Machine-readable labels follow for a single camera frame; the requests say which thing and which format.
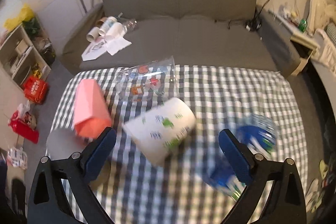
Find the white paper cup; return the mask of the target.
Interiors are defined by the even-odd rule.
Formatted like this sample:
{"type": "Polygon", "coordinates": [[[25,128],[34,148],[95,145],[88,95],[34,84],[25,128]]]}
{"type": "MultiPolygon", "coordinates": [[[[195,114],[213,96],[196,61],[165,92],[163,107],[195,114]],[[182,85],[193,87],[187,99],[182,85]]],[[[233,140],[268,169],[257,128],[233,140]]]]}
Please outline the white paper cup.
{"type": "Polygon", "coordinates": [[[152,165],[162,165],[195,125],[193,111],[174,97],[127,121],[122,128],[152,165]]]}

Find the grey cup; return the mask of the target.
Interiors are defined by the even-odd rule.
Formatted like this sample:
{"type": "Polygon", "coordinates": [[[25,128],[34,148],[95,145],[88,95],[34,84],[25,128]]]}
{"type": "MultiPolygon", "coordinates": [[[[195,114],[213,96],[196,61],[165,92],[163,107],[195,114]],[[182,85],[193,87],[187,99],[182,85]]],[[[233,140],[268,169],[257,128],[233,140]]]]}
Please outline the grey cup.
{"type": "Polygon", "coordinates": [[[47,152],[52,160],[68,159],[74,152],[82,152],[85,141],[70,128],[57,128],[46,141],[47,152]]]}

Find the blue printed plastic cup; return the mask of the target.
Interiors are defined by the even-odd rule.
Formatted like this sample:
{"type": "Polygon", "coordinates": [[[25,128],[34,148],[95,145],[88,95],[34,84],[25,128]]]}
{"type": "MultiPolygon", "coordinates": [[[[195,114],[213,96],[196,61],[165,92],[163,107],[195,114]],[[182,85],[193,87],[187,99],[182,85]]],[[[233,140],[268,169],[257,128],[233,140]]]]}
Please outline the blue printed plastic cup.
{"type": "Polygon", "coordinates": [[[240,120],[236,129],[219,133],[220,155],[210,171],[208,184],[237,201],[252,182],[254,155],[269,159],[276,148],[277,126],[268,117],[250,114],[240,120]]]}

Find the pink hexagonal cup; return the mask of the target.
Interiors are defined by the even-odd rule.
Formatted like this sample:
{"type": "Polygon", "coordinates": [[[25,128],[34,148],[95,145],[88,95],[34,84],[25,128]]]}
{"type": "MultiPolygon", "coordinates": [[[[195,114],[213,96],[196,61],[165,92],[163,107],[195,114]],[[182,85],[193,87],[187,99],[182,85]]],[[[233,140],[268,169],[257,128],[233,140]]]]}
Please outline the pink hexagonal cup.
{"type": "Polygon", "coordinates": [[[76,89],[73,127],[78,136],[96,139],[112,125],[110,112],[100,85],[95,79],[83,79],[76,89]]]}

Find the clear printed plastic cup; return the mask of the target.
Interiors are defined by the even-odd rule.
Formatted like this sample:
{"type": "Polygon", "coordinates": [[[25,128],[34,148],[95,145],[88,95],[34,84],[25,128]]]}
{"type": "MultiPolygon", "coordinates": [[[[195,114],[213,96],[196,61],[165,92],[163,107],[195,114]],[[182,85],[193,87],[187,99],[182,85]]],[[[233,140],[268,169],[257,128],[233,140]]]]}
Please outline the clear printed plastic cup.
{"type": "Polygon", "coordinates": [[[114,82],[124,101],[167,101],[177,95],[174,58],[124,69],[116,74],[114,82]]]}

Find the red and white bag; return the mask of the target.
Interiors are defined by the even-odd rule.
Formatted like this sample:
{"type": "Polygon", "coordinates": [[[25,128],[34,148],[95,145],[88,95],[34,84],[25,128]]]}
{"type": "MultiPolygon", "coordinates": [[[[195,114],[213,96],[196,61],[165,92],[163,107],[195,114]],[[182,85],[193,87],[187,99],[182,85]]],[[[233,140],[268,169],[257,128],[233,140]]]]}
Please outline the red and white bag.
{"type": "Polygon", "coordinates": [[[34,144],[37,144],[39,141],[37,120],[35,116],[30,113],[30,108],[30,101],[21,103],[9,119],[8,125],[14,133],[34,144]]]}

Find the checked tablecloth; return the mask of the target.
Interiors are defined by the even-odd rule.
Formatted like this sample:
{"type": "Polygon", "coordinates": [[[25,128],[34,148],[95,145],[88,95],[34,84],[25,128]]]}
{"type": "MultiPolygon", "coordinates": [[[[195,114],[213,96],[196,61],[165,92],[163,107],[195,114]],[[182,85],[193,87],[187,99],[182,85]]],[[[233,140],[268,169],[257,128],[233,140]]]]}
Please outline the checked tablecloth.
{"type": "Polygon", "coordinates": [[[271,118],[277,145],[270,158],[292,158],[307,184],[307,146],[301,114],[290,84],[280,73],[245,68],[177,66],[178,96],[193,111],[195,130],[168,157],[152,166],[122,130],[122,124],[157,105],[157,100],[121,100],[117,68],[78,73],[65,88],[52,129],[72,128],[75,92],[83,79],[95,79],[104,92],[117,141],[109,181],[96,197],[116,223],[220,223],[234,205],[203,178],[221,154],[218,134],[236,129],[250,114],[271,118]]]}

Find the white shelf cabinet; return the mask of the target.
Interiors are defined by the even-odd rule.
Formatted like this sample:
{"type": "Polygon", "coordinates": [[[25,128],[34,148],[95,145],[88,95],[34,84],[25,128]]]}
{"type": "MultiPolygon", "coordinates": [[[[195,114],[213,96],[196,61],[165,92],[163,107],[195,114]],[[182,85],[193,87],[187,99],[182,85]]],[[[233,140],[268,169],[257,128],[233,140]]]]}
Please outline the white shelf cabinet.
{"type": "Polygon", "coordinates": [[[22,24],[10,32],[1,44],[1,72],[20,89],[30,75],[46,80],[51,72],[22,24]]]}

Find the white printed paper on sofa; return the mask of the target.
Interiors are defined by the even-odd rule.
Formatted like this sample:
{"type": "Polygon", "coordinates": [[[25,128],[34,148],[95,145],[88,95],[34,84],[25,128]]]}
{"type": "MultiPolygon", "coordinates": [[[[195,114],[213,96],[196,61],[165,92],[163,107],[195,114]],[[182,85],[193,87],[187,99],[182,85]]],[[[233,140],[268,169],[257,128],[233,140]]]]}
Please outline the white printed paper on sofa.
{"type": "Polygon", "coordinates": [[[124,48],[131,46],[131,42],[124,39],[122,36],[112,40],[101,39],[99,42],[90,43],[81,55],[82,61],[96,60],[104,53],[115,55],[124,48]]]}

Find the white bedside table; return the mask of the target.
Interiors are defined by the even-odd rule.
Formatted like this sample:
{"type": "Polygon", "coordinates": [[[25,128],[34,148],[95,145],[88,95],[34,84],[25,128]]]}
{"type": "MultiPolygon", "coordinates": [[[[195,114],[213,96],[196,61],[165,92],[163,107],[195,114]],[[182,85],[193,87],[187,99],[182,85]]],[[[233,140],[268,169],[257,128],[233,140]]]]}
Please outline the white bedside table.
{"type": "Polygon", "coordinates": [[[299,55],[299,64],[290,69],[290,75],[297,76],[306,67],[312,55],[319,50],[319,45],[309,34],[301,32],[290,20],[270,10],[268,12],[273,16],[273,20],[282,27],[282,30],[285,30],[285,34],[289,34],[289,42],[299,55]]]}

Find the green can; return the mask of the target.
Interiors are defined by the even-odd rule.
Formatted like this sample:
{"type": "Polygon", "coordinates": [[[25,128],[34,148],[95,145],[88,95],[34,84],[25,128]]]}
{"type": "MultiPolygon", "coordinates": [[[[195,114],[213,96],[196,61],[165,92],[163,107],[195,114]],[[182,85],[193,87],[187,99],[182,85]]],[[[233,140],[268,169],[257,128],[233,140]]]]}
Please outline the green can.
{"type": "Polygon", "coordinates": [[[301,32],[305,32],[306,28],[307,28],[307,21],[306,21],[306,19],[302,18],[299,22],[298,29],[301,32]]]}

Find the striped pillow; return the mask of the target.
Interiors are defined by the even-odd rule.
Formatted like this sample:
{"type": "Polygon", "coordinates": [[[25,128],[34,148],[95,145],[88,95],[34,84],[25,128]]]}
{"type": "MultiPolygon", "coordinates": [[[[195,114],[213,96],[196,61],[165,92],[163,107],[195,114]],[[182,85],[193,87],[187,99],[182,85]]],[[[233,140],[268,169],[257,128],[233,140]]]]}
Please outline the striped pillow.
{"type": "Polygon", "coordinates": [[[331,22],[329,23],[325,28],[326,34],[328,38],[331,40],[331,42],[336,47],[336,25],[331,22]]]}

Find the yellow plastic bag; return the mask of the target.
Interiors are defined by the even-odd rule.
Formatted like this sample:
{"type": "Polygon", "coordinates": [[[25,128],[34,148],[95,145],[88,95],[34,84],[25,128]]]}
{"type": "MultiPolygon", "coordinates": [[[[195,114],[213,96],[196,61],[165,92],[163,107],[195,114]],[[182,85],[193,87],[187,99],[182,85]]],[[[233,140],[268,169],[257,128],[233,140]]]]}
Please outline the yellow plastic bag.
{"type": "Polygon", "coordinates": [[[34,17],[35,17],[35,14],[33,10],[28,4],[25,3],[16,17],[5,20],[3,27],[8,32],[11,32],[17,26],[19,26],[23,21],[30,21],[34,17]]]}

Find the white bed headboard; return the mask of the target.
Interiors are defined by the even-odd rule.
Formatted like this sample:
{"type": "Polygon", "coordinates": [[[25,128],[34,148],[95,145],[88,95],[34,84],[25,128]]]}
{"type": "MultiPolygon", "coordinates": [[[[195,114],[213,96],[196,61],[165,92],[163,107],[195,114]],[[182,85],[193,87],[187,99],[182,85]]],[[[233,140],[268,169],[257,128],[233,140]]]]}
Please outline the white bed headboard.
{"type": "Polygon", "coordinates": [[[307,28],[311,33],[316,29],[324,29],[330,22],[335,23],[335,4],[326,0],[310,0],[307,28]]]}

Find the clear plastic bottle on sofa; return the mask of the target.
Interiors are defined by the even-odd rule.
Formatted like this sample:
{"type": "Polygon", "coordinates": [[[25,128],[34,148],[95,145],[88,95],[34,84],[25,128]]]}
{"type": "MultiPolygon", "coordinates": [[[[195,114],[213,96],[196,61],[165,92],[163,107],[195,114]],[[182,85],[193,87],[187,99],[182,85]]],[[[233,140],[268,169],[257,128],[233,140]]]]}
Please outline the clear plastic bottle on sofa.
{"type": "Polygon", "coordinates": [[[118,14],[117,20],[122,24],[125,33],[132,32],[137,27],[137,20],[124,17],[122,12],[118,14]]]}

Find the grey sofa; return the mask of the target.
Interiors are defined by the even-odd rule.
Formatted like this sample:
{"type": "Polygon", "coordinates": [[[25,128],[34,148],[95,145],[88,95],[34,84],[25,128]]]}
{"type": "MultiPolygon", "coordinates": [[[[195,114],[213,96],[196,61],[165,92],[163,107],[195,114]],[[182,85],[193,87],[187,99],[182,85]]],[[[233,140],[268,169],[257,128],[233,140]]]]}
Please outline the grey sofa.
{"type": "Polygon", "coordinates": [[[280,26],[266,12],[258,31],[250,28],[256,0],[102,0],[56,47],[71,72],[132,67],[172,56],[181,65],[213,65],[279,71],[284,77],[299,64],[299,55],[280,26]],[[111,56],[82,61],[86,35],[103,16],[119,13],[136,19],[125,38],[131,46],[111,56]]]}

